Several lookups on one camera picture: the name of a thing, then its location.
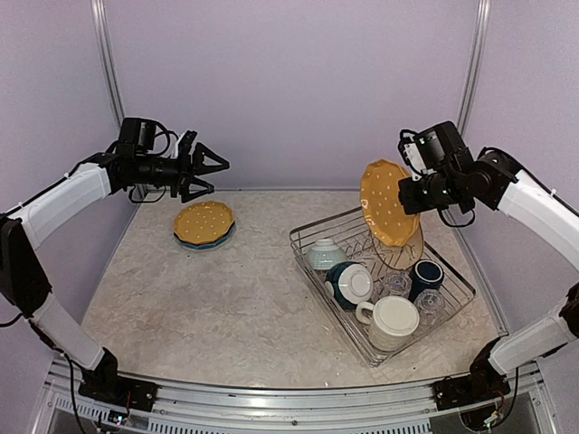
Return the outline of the pale green ribbed bowl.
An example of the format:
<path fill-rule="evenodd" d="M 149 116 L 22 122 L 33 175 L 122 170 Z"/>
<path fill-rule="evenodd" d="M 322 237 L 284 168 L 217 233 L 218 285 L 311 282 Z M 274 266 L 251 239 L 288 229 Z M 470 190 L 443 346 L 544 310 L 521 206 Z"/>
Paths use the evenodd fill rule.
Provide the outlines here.
<path fill-rule="evenodd" d="M 346 254 L 331 238 L 318 239 L 306 254 L 310 267 L 318 271 L 332 269 L 335 265 L 346 260 Z"/>

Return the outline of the right aluminium frame post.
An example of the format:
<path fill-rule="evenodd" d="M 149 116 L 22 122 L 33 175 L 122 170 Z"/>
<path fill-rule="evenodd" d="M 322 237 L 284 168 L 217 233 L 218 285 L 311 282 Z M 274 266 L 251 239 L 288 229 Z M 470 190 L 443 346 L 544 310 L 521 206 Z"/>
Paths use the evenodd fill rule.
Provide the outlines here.
<path fill-rule="evenodd" d="M 466 80 L 462 91 L 457 121 L 457 127 L 462 136 L 466 135 L 470 121 L 470 115 L 474 107 L 479 75 L 483 64 L 485 45 L 488 37 L 491 7 L 491 0 L 479 0 L 477 2 L 477 13 L 469 63 L 466 73 Z"/>

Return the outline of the cream bird pattern plate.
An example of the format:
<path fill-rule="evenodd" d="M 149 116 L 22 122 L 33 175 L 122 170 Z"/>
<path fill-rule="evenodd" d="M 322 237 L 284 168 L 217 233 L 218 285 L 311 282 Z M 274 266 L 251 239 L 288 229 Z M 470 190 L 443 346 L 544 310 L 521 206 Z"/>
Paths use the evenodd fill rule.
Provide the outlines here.
<path fill-rule="evenodd" d="M 372 241 L 374 251 L 378 258 L 391 269 L 410 269 L 422 258 L 424 252 L 424 238 L 421 224 L 418 225 L 413 236 L 402 247 L 386 246 L 375 235 L 372 235 Z"/>

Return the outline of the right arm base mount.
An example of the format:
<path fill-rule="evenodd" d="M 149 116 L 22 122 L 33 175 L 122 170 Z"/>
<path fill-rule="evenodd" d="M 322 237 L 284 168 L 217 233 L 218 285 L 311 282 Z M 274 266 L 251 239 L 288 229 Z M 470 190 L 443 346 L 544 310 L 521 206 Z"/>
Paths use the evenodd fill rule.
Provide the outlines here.
<path fill-rule="evenodd" d="M 437 410 L 449 410 L 506 396 L 511 389 L 504 376 L 467 374 L 434 382 L 432 391 Z"/>

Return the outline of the front aluminium frame rail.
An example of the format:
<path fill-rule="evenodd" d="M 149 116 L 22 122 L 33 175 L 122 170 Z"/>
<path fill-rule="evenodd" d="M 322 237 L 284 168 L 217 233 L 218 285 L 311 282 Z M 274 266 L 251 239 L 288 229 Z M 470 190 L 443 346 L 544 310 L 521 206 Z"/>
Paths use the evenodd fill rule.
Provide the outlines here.
<path fill-rule="evenodd" d="M 546 387 L 533 364 L 509 378 L 502 400 L 440 410 L 432 381 L 337 389 L 268 390 L 151 378 L 145 410 L 72 394 L 81 374 L 49 369 L 30 433 L 467 433 L 498 408 L 494 433 L 557 433 Z"/>

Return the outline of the yellow polka dot plate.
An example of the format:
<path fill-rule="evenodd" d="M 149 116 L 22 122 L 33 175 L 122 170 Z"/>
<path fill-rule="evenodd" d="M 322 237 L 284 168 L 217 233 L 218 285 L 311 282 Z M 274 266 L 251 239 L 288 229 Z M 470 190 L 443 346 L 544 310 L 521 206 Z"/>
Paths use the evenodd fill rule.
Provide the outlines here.
<path fill-rule="evenodd" d="M 398 183 L 409 176 L 398 164 L 379 159 L 361 177 L 359 198 L 365 222 L 388 247 L 403 247 L 419 227 L 420 216 L 407 215 L 398 197 Z"/>
<path fill-rule="evenodd" d="M 192 243 L 207 243 L 222 237 L 235 223 L 233 210 L 216 201 L 194 203 L 174 219 L 174 235 Z"/>

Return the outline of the dark blue cup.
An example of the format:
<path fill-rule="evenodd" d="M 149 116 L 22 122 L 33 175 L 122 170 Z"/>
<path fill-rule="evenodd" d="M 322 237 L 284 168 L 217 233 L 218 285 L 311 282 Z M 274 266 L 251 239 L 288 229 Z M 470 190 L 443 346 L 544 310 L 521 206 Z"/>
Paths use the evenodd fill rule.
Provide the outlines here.
<path fill-rule="evenodd" d="M 408 299 L 413 302 L 427 289 L 439 290 L 444 280 L 444 271 L 438 263 L 421 259 L 413 265 L 410 278 L 412 287 Z"/>

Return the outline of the white ribbed mug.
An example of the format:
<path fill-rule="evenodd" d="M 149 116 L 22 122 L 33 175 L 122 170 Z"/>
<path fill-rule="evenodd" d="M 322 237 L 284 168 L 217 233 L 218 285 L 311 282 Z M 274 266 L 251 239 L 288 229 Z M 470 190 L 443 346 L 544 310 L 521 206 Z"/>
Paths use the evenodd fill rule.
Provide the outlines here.
<path fill-rule="evenodd" d="M 410 340 L 420 324 L 417 307 L 399 296 L 380 298 L 375 304 L 361 302 L 356 306 L 358 322 L 368 326 L 368 339 L 380 351 L 393 352 Z"/>

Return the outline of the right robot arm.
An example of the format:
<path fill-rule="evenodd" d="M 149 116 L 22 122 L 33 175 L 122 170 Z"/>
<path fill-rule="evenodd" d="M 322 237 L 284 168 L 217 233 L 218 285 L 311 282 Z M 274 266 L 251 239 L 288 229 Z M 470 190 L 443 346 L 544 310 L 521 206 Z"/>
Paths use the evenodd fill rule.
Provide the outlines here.
<path fill-rule="evenodd" d="M 467 213 L 482 203 L 526 226 L 573 267 L 578 265 L 578 212 L 510 154 L 488 146 L 473 156 L 451 121 L 422 132 L 402 130 L 398 151 L 413 173 L 399 183 L 405 213 L 443 212 L 452 205 Z M 482 401 L 507 373 L 577 337 L 578 288 L 571 287 L 545 317 L 487 344 L 470 366 L 463 394 Z"/>

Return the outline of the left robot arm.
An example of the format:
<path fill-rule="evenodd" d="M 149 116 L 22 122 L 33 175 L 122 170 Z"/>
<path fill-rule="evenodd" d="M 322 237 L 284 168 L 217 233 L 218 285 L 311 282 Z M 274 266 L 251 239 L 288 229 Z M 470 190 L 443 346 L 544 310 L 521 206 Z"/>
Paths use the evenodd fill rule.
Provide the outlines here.
<path fill-rule="evenodd" d="M 1 216 L 1 293 L 32 329 L 81 368 L 83 381 L 109 402 L 127 392 L 118 361 L 97 344 L 52 292 L 36 251 L 56 230 L 86 208 L 120 190 L 166 187 L 187 203 L 212 193 L 204 175 L 229 169 L 229 162 L 197 142 L 187 130 L 168 141 L 172 155 L 157 153 L 157 137 L 170 132 L 152 119 L 124 118 L 109 148 L 79 162 L 70 173 Z"/>

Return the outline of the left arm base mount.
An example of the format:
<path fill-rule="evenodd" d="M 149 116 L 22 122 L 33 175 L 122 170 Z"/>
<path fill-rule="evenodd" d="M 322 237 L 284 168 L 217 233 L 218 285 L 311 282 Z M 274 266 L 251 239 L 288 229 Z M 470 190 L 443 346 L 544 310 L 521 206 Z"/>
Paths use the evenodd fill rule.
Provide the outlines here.
<path fill-rule="evenodd" d="M 158 391 L 158 385 L 154 382 L 120 376 L 117 373 L 99 377 L 95 372 L 84 369 L 81 374 L 81 396 L 128 410 L 152 411 Z"/>

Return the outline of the blue polka dot plate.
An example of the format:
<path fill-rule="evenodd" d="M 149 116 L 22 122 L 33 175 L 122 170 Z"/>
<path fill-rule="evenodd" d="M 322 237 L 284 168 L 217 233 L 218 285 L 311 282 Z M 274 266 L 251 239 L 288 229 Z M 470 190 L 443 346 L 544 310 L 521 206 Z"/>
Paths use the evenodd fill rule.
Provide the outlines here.
<path fill-rule="evenodd" d="M 189 250 L 213 250 L 225 244 L 225 242 L 227 242 L 234 235 L 235 231 L 236 224 L 233 223 L 230 229 L 222 237 L 216 241 L 207 243 L 192 243 L 189 241 L 183 241 L 176 234 L 174 235 L 174 239 L 180 246 Z"/>

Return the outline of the clear glass near plates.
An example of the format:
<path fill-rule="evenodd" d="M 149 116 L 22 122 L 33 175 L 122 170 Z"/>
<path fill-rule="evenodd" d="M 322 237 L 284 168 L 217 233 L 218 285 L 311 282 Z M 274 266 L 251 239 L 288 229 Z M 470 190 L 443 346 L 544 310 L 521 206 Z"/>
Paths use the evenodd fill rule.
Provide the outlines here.
<path fill-rule="evenodd" d="M 412 289 L 412 279 L 405 271 L 396 270 L 384 277 L 384 291 L 388 296 L 408 298 Z"/>

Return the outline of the clear glass near rim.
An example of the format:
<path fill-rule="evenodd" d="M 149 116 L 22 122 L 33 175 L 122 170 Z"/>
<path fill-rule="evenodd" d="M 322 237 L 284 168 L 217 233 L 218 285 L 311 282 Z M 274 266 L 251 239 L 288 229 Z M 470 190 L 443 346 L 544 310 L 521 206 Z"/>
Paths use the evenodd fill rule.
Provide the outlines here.
<path fill-rule="evenodd" d="M 445 299 L 437 289 L 425 289 L 413 303 L 421 316 L 438 316 L 445 308 Z"/>

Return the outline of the left aluminium frame post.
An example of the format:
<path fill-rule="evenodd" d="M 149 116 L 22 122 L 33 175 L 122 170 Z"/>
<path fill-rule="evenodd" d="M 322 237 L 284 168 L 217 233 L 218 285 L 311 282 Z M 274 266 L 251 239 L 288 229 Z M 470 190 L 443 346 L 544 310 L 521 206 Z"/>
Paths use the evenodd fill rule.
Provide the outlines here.
<path fill-rule="evenodd" d="M 123 118 L 125 117 L 125 108 L 121 97 L 112 43 L 109 36 L 105 2 L 103 0 L 90 0 L 90 9 L 109 104 L 117 130 L 120 131 Z"/>

